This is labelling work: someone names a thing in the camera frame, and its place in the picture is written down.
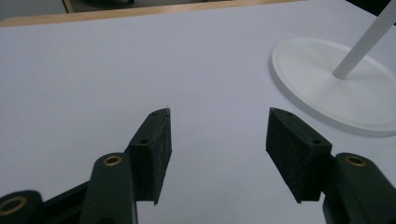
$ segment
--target screw hole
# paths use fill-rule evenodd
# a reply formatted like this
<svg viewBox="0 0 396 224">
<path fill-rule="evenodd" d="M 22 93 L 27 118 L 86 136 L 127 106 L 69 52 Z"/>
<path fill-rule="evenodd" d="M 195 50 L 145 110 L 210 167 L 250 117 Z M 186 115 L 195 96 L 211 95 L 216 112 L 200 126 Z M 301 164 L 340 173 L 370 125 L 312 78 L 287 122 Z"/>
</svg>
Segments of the screw hole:
<svg viewBox="0 0 396 224">
<path fill-rule="evenodd" d="M 122 161 L 122 157 L 120 156 L 110 156 L 105 158 L 105 160 L 103 161 L 103 163 L 106 166 L 113 166 L 113 165 L 117 165 Z"/>
<path fill-rule="evenodd" d="M 15 196 L 3 203 L 0 203 L 0 217 L 8 216 L 19 211 L 27 203 L 27 199 L 22 196 Z"/>
<path fill-rule="evenodd" d="M 346 162 L 355 165 L 355 166 L 365 166 L 367 165 L 367 163 L 365 161 L 363 161 L 361 158 L 359 157 L 355 157 L 355 156 L 348 156 L 346 157 Z"/>
</svg>

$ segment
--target white lamp base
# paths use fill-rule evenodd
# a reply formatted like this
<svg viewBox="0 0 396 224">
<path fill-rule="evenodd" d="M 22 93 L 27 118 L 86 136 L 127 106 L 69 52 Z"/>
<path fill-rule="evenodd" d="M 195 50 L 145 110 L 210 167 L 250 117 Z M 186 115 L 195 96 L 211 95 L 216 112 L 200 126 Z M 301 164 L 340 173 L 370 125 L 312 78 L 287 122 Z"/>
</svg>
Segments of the white lamp base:
<svg viewBox="0 0 396 224">
<path fill-rule="evenodd" d="M 366 56 L 346 77 L 332 71 L 350 48 L 296 38 L 276 46 L 271 76 L 283 94 L 312 117 L 365 136 L 396 134 L 396 76 Z"/>
</svg>

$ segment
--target table edge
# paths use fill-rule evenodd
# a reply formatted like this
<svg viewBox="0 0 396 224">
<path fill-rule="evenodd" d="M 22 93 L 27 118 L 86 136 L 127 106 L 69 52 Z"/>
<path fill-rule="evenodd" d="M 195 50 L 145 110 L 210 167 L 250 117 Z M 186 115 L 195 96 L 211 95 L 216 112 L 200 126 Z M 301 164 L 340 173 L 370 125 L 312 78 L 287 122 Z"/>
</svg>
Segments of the table edge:
<svg viewBox="0 0 396 224">
<path fill-rule="evenodd" d="M 146 16 L 153 14 L 175 13 L 183 11 L 206 10 L 226 7 L 247 7 L 256 5 L 266 5 L 274 3 L 287 3 L 301 0 L 234 0 L 234 1 L 218 1 L 206 3 L 194 3 L 184 5 L 172 5 L 162 7 L 139 7 L 128 9 L 116 9 L 107 11 L 80 12 L 57 15 L 43 15 L 31 17 L 16 17 L 0 21 L 0 27 L 23 26 L 64 23 L 73 21 L 93 21 L 122 17 Z"/>
</svg>

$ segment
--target white tabletop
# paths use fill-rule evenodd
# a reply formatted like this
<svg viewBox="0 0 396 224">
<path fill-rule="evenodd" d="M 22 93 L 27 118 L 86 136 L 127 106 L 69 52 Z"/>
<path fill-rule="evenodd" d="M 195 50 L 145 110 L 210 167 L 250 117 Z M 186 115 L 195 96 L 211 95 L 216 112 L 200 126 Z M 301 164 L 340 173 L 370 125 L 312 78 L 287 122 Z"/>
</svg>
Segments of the white tabletop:
<svg viewBox="0 0 396 224">
<path fill-rule="evenodd" d="M 396 137 L 310 118 L 276 88 L 269 58 L 294 37 L 352 46 L 374 19 L 313 0 L 0 28 L 0 195 L 35 189 L 47 200 L 73 188 L 169 106 L 174 152 L 159 204 L 138 204 L 140 223 L 325 223 L 322 204 L 297 204 L 265 152 L 269 107 L 305 120 L 332 154 L 371 159 L 393 185 Z M 394 36 L 370 55 L 396 73 Z"/>
</svg>

